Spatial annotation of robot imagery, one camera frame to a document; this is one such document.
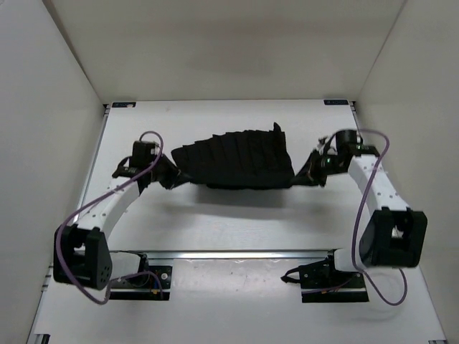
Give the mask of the black pleated skirt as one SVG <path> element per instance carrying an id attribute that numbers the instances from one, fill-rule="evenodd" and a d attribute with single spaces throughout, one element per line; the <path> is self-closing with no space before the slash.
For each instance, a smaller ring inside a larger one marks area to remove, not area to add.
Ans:
<path id="1" fill-rule="evenodd" d="M 171 152 L 176 166 L 196 185 L 226 190 L 291 187 L 295 176 L 285 132 L 244 130 L 213 135 Z"/>

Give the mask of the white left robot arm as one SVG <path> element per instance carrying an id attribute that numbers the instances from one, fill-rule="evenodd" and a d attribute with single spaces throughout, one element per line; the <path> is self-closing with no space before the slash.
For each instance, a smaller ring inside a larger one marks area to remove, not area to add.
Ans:
<path id="1" fill-rule="evenodd" d="M 108 237 L 128 207 L 152 183 L 166 189 L 181 183 L 181 171 L 164 155 L 163 144 L 137 140 L 120 161 L 106 192 L 82 208 L 75 223 L 55 232 L 53 278 L 56 282 L 102 290 L 113 280 L 146 283 L 146 255 L 110 251 Z"/>

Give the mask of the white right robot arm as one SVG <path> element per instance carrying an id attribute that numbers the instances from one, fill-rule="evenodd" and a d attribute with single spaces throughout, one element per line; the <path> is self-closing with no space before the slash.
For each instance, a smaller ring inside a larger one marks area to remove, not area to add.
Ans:
<path id="1" fill-rule="evenodd" d="M 359 131 L 340 130 L 320 141 L 293 178 L 294 186 L 324 187 L 329 176 L 346 173 L 361 192 L 350 247 L 335 250 L 333 262 L 321 270 L 330 287 L 344 282 L 347 272 L 420 263 L 427 217 L 396 191 L 382 166 L 384 154 L 364 143 Z"/>

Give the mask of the right blue table label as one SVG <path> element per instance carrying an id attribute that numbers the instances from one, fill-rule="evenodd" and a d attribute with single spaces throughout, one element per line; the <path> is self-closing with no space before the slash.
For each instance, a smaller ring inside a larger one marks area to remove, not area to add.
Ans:
<path id="1" fill-rule="evenodd" d="M 327 106 L 346 106 L 349 105 L 349 101 L 345 99 L 325 99 L 324 105 Z"/>

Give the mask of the blue table label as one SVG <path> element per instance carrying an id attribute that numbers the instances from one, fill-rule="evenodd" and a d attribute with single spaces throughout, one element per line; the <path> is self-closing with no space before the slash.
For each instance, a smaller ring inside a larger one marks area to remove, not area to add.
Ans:
<path id="1" fill-rule="evenodd" d="M 134 108 L 136 106 L 136 102 L 113 102 L 111 107 L 112 108 Z"/>
<path id="2" fill-rule="evenodd" d="M 325 99 L 324 105 L 327 106 L 346 106 L 349 105 L 349 101 L 345 99 Z"/>

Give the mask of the left blue table label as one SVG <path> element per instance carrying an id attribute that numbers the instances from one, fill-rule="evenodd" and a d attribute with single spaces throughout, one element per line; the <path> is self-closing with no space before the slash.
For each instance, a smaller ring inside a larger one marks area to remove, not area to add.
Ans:
<path id="1" fill-rule="evenodd" d="M 113 102 L 111 107 L 112 108 L 134 108 L 136 106 L 136 102 Z"/>

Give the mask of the aluminium table rail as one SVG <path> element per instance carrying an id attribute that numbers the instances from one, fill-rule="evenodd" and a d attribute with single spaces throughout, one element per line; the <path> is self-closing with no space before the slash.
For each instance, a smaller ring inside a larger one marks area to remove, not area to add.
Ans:
<path id="1" fill-rule="evenodd" d="M 149 259 L 323 259 L 327 250 L 227 250 L 227 251 L 128 251 L 146 254 Z"/>

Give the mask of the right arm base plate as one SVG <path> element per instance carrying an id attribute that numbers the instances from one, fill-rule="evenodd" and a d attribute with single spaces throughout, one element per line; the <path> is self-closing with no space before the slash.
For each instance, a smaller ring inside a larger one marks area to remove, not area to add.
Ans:
<path id="1" fill-rule="evenodd" d="M 289 269 L 284 283 L 299 284 L 302 303 L 363 303 L 369 301 L 364 278 L 358 272 L 338 271 L 333 255 Z"/>

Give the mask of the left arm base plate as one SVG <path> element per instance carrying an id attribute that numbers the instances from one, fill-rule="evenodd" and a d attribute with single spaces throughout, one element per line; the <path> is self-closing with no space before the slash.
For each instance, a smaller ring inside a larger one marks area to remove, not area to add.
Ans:
<path id="1" fill-rule="evenodd" d="M 110 300 L 169 301 L 173 277 L 172 261 L 152 260 L 148 267 L 161 284 L 150 275 L 122 279 L 113 283 Z"/>

